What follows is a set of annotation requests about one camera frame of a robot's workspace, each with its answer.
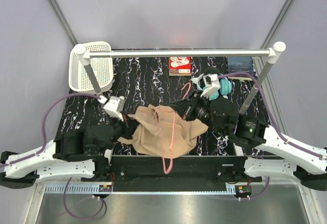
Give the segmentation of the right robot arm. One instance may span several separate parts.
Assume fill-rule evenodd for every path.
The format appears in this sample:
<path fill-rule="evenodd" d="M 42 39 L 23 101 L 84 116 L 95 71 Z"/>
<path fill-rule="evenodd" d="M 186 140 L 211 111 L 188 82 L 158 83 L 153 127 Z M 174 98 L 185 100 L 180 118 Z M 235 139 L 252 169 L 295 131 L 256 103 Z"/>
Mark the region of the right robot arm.
<path fill-rule="evenodd" d="M 232 168 L 233 178 L 285 176 L 297 178 L 310 189 L 326 190 L 326 148 L 318 148 L 284 135 L 257 118 L 240 114 L 238 106 L 224 97 L 209 101 L 193 92 L 169 106 L 186 121 L 200 120 L 216 133 L 229 136 L 231 143 L 279 156 L 279 160 L 247 158 Z"/>

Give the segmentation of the beige t shirt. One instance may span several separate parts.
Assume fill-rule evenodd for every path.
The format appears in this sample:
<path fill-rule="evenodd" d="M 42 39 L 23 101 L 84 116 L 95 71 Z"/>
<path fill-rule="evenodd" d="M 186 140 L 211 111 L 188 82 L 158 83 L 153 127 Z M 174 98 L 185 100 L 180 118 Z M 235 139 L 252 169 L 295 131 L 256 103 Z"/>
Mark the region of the beige t shirt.
<path fill-rule="evenodd" d="M 119 138 L 123 144 L 131 144 L 139 154 L 161 157 L 160 136 L 154 119 L 155 110 L 159 115 L 159 123 L 163 133 L 165 158 L 170 158 L 169 145 L 171 143 L 174 110 L 168 106 L 139 106 L 134 114 L 129 116 L 139 122 L 131 140 Z M 173 159 L 188 154 L 197 144 L 197 137 L 205 133 L 208 126 L 200 120 L 185 121 L 176 114 Z"/>

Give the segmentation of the pink wire hanger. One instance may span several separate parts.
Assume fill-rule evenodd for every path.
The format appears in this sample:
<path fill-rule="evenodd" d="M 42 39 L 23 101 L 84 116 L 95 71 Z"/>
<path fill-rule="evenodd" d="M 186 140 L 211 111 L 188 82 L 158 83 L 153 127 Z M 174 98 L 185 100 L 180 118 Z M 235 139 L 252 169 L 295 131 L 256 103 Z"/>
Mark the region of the pink wire hanger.
<path fill-rule="evenodd" d="M 174 114 L 173 114 L 172 136 L 171 136 L 171 143 L 169 145 L 170 159 L 169 159 L 169 166 L 166 167 L 165 154 L 164 154 L 164 142 L 163 142 L 163 137 L 164 136 L 163 136 L 163 133 L 161 131 L 158 112 L 156 110 L 154 112 L 154 119 L 155 119 L 155 122 L 156 122 L 156 125 L 157 125 L 158 134 L 160 136 L 162 167 L 163 167 L 163 172 L 166 175 L 168 175 L 171 172 L 171 170 L 173 169 L 172 148 L 173 148 L 173 145 L 174 145 L 174 132 L 175 132 L 176 114 L 177 114 L 176 112 L 174 112 Z"/>

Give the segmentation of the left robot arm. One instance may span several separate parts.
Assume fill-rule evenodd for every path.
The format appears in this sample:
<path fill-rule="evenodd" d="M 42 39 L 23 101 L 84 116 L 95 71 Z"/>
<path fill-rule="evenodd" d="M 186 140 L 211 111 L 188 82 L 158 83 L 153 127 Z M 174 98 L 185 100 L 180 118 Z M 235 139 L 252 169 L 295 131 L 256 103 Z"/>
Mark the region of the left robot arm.
<path fill-rule="evenodd" d="M 103 182 L 112 177 L 110 156 L 118 139 L 132 139 L 139 126 L 134 118 L 110 118 L 109 122 L 88 125 L 60 133 L 44 146 L 18 154 L 1 153 L 1 186 L 24 189 L 37 181 L 80 178 L 83 182 Z"/>

